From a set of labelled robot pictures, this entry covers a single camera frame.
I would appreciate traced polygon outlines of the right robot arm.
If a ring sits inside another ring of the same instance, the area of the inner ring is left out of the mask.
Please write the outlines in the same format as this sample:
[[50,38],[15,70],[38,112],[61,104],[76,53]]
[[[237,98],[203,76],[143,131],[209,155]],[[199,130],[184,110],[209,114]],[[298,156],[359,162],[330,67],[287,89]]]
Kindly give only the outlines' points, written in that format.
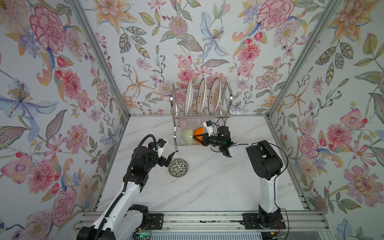
[[198,128],[192,131],[191,139],[202,146],[218,147],[219,152],[228,158],[245,158],[250,160],[252,168],[260,178],[261,201],[259,205],[258,223],[263,228],[271,228],[272,224],[282,216],[277,205],[276,181],[282,173],[283,161],[276,153],[273,145],[266,140],[250,144],[234,143],[229,127],[220,126],[214,134],[213,127]]

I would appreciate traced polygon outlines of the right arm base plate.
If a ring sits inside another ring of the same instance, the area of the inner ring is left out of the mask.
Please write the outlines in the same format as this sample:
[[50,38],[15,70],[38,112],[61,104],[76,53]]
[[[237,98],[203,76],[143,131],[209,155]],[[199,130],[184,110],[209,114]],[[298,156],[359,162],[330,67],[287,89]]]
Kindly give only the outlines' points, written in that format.
[[286,224],[281,213],[244,213],[242,224],[246,230],[285,230]]

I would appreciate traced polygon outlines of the orange bowl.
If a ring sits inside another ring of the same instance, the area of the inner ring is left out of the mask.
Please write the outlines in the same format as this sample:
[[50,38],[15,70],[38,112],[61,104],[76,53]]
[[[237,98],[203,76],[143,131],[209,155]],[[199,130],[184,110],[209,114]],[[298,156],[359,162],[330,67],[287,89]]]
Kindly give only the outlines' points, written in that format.
[[204,138],[204,128],[199,127],[194,130],[193,133],[193,140],[198,144],[201,145],[203,143],[203,138]]

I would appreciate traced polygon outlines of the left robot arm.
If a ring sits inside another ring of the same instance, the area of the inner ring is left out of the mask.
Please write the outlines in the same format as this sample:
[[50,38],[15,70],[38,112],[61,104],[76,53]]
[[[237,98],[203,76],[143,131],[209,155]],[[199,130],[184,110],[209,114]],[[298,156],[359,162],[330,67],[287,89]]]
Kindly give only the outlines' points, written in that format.
[[168,167],[174,154],[163,157],[166,143],[151,143],[137,147],[132,155],[123,184],[101,216],[90,226],[82,227],[77,240],[128,240],[149,225],[147,206],[134,204],[155,166]]

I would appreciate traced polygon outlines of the red patterned bowl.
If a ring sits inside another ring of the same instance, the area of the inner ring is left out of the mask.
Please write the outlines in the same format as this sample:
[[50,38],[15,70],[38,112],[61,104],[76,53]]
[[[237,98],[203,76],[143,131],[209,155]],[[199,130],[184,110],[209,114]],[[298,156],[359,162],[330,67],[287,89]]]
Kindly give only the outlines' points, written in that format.
[[173,159],[168,166],[169,174],[175,178],[183,177],[189,170],[188,163],[183,159]]

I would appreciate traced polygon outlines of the pale green bowl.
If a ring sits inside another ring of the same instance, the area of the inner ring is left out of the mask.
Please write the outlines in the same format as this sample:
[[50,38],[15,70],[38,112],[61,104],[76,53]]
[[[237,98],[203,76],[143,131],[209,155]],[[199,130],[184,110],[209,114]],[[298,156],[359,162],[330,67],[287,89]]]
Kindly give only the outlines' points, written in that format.
[[194,129],[185,129],[183,131],[182,140],[186,145],[192,145],[194,143]]

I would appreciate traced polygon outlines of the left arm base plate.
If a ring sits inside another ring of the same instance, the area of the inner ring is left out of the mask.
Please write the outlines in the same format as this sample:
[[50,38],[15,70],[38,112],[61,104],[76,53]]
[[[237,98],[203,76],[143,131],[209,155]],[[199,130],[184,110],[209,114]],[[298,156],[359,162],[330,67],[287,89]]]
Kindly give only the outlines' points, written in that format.
[[136,231],[141,230],[162,230],[164,224],[164,214],[142,214],[143,219],[140,225],[135,228]]

